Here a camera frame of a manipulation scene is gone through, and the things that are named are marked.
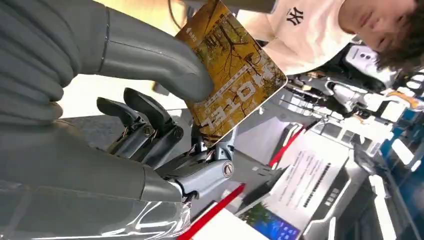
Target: young man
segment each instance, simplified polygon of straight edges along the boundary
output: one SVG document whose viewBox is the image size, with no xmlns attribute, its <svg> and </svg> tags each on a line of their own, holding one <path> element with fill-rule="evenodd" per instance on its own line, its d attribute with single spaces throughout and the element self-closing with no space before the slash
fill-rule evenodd
<svg viewBox="0 0 424 240">
<path fill-rule="evenodd" d="M 319 67 L 357 35 L 380 67 L 417 65 L 424 52 L 424 0 L 279 0 L 274 13 L 237 19 L 287 74 Z"/>
</svg>

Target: book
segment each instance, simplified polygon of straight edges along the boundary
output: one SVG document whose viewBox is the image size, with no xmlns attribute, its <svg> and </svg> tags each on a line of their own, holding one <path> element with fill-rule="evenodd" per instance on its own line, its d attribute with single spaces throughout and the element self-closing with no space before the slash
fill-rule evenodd
<svg viewBox="0 0 424 240">
<path fill-rule="evenodd" d="M 288 83 L 285 74 L 220 0 L 210 0 L 175 36 L 205 65 L 213 92 L 186 102 L 207 147 L 213 146 Z"/>
</svg>

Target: blue screen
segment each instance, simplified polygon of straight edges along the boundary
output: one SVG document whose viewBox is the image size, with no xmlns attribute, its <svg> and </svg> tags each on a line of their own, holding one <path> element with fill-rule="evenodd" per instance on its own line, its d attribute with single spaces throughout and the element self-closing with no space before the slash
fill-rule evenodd
<svg viewBox="0 0 424 240">
<path fill-rule="evenodd" d="M 269 222 L 256 222 L 253 228 L 270 240 L 295 240 L 300 231 L 272 212 L 268 212 Z"/>
</svg>

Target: screw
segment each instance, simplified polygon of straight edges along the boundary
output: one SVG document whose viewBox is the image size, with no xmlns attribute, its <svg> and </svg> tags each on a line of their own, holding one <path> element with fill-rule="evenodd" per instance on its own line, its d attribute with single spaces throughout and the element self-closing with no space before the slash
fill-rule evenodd
<svg viewBox="0 0 424 240">
<path fill-rule="evenodd" d="M 150 126 L 150 125 L 146 125 L 146 126 L 144 127 L 143 132 L 144 132 L 144 135 L 145 135 L 146 137 L 150 137 L 150 136 L 151 136 L 151 135 L 155 132 L 155 130 L 153 129 L 153 127 L 152 127 L 152 126 Z"/>
<path fill-rule="evenodd" d="M 177 129 L 175 129 L 173 134 L 177 139 L 180 139 L 184 136 L 184 131 L 181 127 L 177 127 Z"/>
<path fill-rule="evenodd" d="M 224 166 L 224 176 L 226 178 L 231 177 L 233 175 L 233 171 L 234 171 L 233 165 L 230 162 L 226 163 Z"/>
</svg>

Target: red stripe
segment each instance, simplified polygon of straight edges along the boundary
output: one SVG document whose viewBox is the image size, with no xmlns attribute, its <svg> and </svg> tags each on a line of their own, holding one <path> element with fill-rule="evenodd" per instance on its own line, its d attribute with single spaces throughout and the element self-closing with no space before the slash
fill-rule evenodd
<svg viewBox="0 0 424 240">
<path fill-rule="evenodd" d="M 232 200 L 234 200 L 238 195 L 240 195 L 245 189 L 244 183 L 238 186 L 232 193 L 218 202 L 217 205 L 212 207 L 205 215 L 203 215 L 199 220 L 197 220 L 184 234 L 179 236 L 178 240 L 190 240 L 203 226 L 205 226 L 215 215 L 217 215 L 222 209 L 224 209 Z"/>
<path fill-rule="evenodd" d="M 274 164 L 278 163 L 281 158 L 283 157 L 284 152 L 290 147 L 290 145 L 298 138 L 298 136 L 301 134 L 301 132 L 305 129 L 304 126 L 297 131 L 293 136 L 290 137 L 287 144 L 283 146 L 277 153 L 277 155 L 274 156 L 274 158 L 269 162 L 268 166 L 272 167 Z"/>
</svg>

